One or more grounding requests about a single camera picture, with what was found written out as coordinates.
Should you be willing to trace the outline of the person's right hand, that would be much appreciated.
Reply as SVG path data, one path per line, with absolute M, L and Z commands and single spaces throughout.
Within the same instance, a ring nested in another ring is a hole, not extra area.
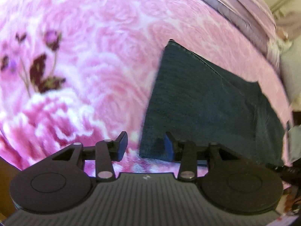
M 286 214 L 297 215 L 300 210 L 300 189 L 298 186 L 290 186 L 284 190 L 286 196 L 284 212 Z

